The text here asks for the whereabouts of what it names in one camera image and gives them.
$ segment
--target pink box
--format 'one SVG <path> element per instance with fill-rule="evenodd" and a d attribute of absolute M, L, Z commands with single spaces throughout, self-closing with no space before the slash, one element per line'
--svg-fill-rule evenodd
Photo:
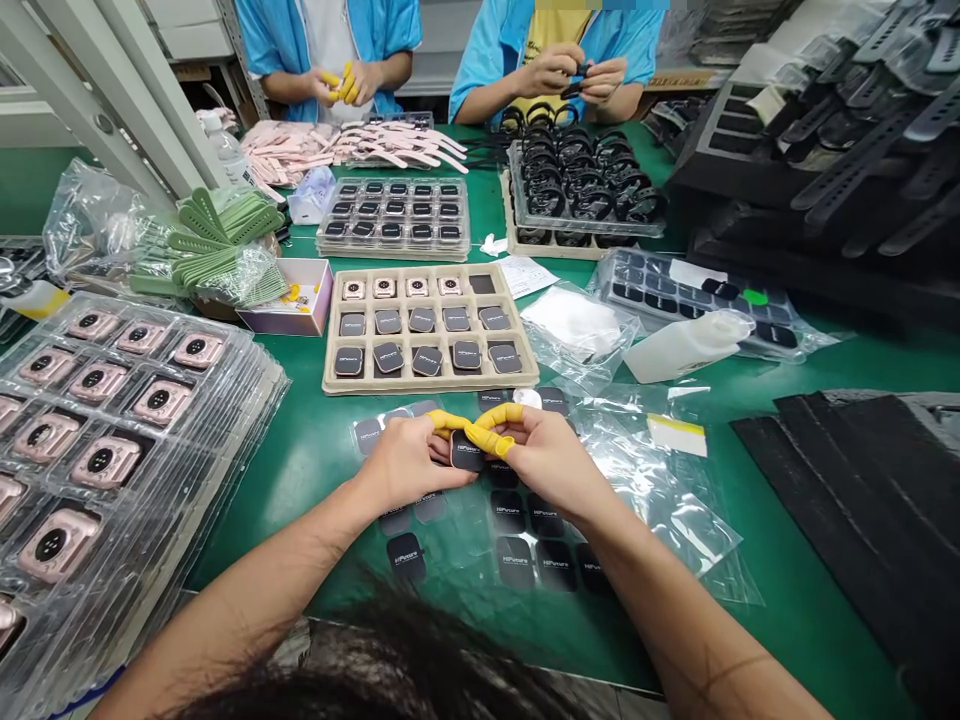
<path fill-rule="evenodd" d="M 330 263 L 315 258 L 280 258 L 277 266 L 291 288 L 302 288 L 307 302 L 294 302 L 296 298 L 274 300 L 250 310 L 237 310 L 237 314 L 255 333 L 323 337 L 333 294 Z"/>

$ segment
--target yellow shirt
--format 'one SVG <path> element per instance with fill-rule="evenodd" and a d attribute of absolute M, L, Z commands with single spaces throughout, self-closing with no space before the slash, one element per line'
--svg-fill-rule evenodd
<path fill-rule="evenodd" d="M 587 31 L 592 14 L 591 10 L 534 10 L 530 20 L 530 32 L 527 34 L 527 47 L 523 53 L 523 64 L 535 60 L 548 45 L 560 42 L 579 44 Z M 541 95 L 530 100 L 517 98 L 511 105 L 526 114 L 527 110 L 538 102 L 548 102 L 554 110 L 564 104 L 559 95 Z"/>

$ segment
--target hand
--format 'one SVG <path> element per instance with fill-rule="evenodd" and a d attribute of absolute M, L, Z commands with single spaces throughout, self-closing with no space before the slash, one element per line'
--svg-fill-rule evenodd
<path fill-rule="evenodd" d="M 431 459 L 446 462 L 450 446 L 433 434 L 433 420 L 391 418 L 370 457 L 353 479 L 377 515 L 410 505 L 437 490 L 463 487 L 475 473 L 438 467 Z"/>
<path fill-rule="evenodd" d="M 330 92 L 340 84 L 340 78 L 320 68 L 310 68 L 300 78 L 306 86 L 307 96 L 315 97 L 324 107 L 333 107 L 336 98 Z"/>
<path fill-rule="evenodd" d="M 623 85 L 626 74 L 626 58 L 613 58 L 592 65 L 580 84 L 580 97 L 588 105 L 604 105 Z"/>
<path fill-rule="evenodd" d="M 522 422 L 493 430 L 516 439 L 506 461 L 524 484 L 575 525 L 602 521 L 609 508 L 623 507 L 560 413 L 524 407 Z"/>
<path fill-rule="evenodd" d="M 514 73 L 517 97 L 535 98 L 559 95 L 570 86 L 570 78 L 584 61 L 583 49 L 576 43 L 548 45 L 533 61 Z"/>
<path fill-rule="evenodd" d="M 349 62 L 343 71 L 343 85 L 334 93 L 347 105 L 362 107 L 373 100 L 383 85 L 383 69 L 380 63 Z"/>

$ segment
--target white plastic bottle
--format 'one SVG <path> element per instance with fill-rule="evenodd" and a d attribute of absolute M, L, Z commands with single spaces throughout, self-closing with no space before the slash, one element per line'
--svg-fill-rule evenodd
<path fill-rule="evenodd" d="M 624 362 L 637 382 L 673 380 L 738 352 L 755 327 L 736 310 L 714 310 L 661 328 L 630 348 Z"/>
<path fill-rule="evenodd" d="M 237 187 L 256 187 L 257 184 L 250 174 L 247 158 L 240 149 L 240 143 L 230 133 L 223 129 L 223 122 L 216 113 L 206 113 L 202 116 L 203 129 L 213 143 L 220 164 L 230 182 Z"/>

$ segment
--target bottle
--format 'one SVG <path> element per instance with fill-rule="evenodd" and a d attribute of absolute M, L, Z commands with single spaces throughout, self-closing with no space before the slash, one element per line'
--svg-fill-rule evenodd
<path fill-rule="evenodd" d="M 0 257 L 0 300 L 5 307 L 31 320 L 44 320 L 70 299 L 70 294 L 46 280 L 32 283 L 16 271 L 9 258 Z"/>
<path fill-rule="evenodd" d="M 756 326 L 736 310 L 714 310 L 661 328 L 630 348 L 624 362 L 639 383 L 674 380 L 738 352 Z"/>
<path fill-rule="evenodd" d="M 237 187 L 253 187 L 257 183 L 250 174 L 250 166 L 247 164 L 247 157 L 240 149 L 240 143 L 230 133 L 223 129 L 223 121 L 216 113 L 206 113 L 201 116 L 203 129 L 213 143 L 213 148 L 217 152 L 220 164 L 226 172 L 230 182 Z"/>

